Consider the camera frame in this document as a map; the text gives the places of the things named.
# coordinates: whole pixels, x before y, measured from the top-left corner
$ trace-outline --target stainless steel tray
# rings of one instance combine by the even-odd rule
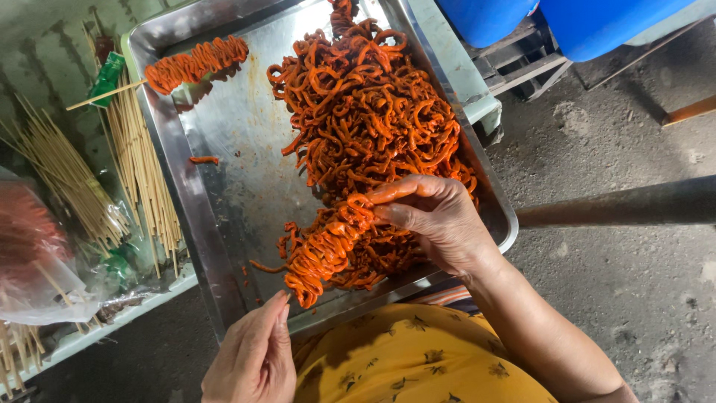
[[[254,270],[248,260],[280,265],[275,243],[284,234],[283,223],[308,225],[321,207],[305,175],[295,169],[295,156],[281,155],[295,131],[286,104],[271,94],[266,69],[293,54],[294,41],[304,33],[321,28],[329,36],[331,10],[326,0],[199,0],[125,35],[124,51],[136,80],[143,78],[145,65],[214,37],[241,35],[250,49],[238,69],[183,85],[171,96],[146,85],[137,89],[219,340],[233,322],[259,306],[257,298],[266,300],[284,287],[281,275]],[[517,235],[516,216],[407,0],[360,0],[356,21],[367,17],[377,19],[381,28],[407,34],[414,61],[430,73],[440,96],[455,110],[463,127],[461,158],[480,180],[480,215],[505,252]],[[221,162],[195,166],[188,162],[192,155],[213,155]],[[248,271],[247,287],[242,266]],[[315,314],[292,307],[289,329],[307,336],[447,277],[434,265],[423,265],[372,291],[333,289],[320,297]]]

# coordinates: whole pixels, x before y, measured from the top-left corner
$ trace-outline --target yellow floral shirt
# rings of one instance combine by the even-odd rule
[[[482,315],[392,304],[294,347],[295,402],[544,402]]]

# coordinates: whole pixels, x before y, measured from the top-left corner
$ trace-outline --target concrete floor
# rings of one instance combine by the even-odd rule
[[[13,113],[18,88],[59,115],[86,88],[91,62],[77,30],[95,2],[10,3],[0,0],[0,27],[8,27],[0,37],[0,115]],[[98,10],[123,32],[175,3],[106,1]],[[576,65],[532,103],[501,96],[505,138],[488,154],[514,206],[716,174],[716,114],[665,129],[651,117],[659,106],[716,93],[714,30],[702,24],[592,93],[575,71],[595,82],[638,50]],[[90,112],[64,114],[59,124],[91,143],[99,131]],[[642,401],[713,402],[715,245],[708,226],[549,229],[522,231],[507,256],[607,352]],[[32,401],[197,402],[216,351],[193,289],[37,376]]]

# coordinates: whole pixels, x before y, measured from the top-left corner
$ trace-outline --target blue plastic container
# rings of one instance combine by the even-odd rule
[[[573,62],[601,56],[694,0],[542,0],[562,53]]]
[[[538,0],[437,0],[447,17],[474,47],[506,37],[534,10]]]

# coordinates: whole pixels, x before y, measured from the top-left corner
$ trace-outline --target plastic bag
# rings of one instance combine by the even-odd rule
[[[32,188],[0,169],[0,319],[87,322],[101,298],[85,291],[60,223]]]

